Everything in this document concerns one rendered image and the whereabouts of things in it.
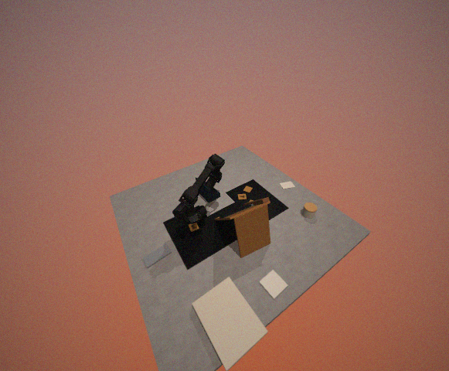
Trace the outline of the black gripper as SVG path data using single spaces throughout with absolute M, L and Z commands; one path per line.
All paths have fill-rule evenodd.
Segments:
M 188 213 L 189 211 L 190 211 L 190 212 L 193 212 L 193 210 L 194 210 L 194 207 L 192 207 L 191 209 L 188 209 L 188 211 L 185 213 L 185 215 L 182 216 L 181 219 L 176 218 L 176 217 L 174 216 L 174 217 L 175 217 L 176 224 L 184 223 L 184 224 L 187 226 L 187 223 L 186 223 L 186 221 L 185 221 L 185 218 L 188 218 L 187 213 Z M 199 206 L 199 207 L 196 209 L 196 211 L 197 211 L 198 214 L 201 214 L 201 216 L 207 214 L 206 208 L 205 208 L 204 206 Z

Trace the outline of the small beige jar with tan lid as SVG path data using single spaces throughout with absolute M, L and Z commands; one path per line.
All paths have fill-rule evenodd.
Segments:
M 313 218 L 317 210 L 317 206 L 313 203 L 305 203 L 302 214 L 306 218 Z

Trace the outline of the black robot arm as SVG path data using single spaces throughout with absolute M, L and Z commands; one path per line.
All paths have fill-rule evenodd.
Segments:
M 220 171 L 220 169 L 224 164 L 225 160 L 219 157 L 217 154 L 211 155 L 209 157 L 209 160 L 200 176 L 192 186 L 188 187 L 184 191 L 179 199 L 180 204 L 172 211 L 173 215 L 176 218 L 181 219 L 182 216 L 188 211 L 188 209 L 191 209 L 195 205 L 196 201 L 198 200 L 199 190 L 201 189 L 203 184 L 211 189 L 214 189 L 213 186 L 216 184 L 216 182 L 219 183 L 222 178 L 222 172 Z M 184 197 L 184 199 L 182 197 Z M 195 209 L 193 210 L 193 212 L 189 211 L 187 215 L 191 224 L 198 223 L 200 219 L 202 219 L 201 214 L 198 214 Z

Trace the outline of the grey flat bar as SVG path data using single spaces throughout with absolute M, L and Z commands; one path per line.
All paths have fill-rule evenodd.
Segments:
M 151 252 L 151 254 L 148 254 L 145 257 L 143 257 L 143 260 L 144 260 L 147 268 L 149 268 L 151 265 L 155 264 L 157 261 L 168 256 L 170 253 L 171 253 L 171 251 L 170 251 L 168 245 L 164 244 L 163 246 L 159 247 L 157 250 Z

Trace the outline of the beige flat rectangular slab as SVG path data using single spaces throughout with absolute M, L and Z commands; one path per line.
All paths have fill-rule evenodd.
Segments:
M 267 334 L 230 277 L 194 301 L 192 306 L 226 371 Z

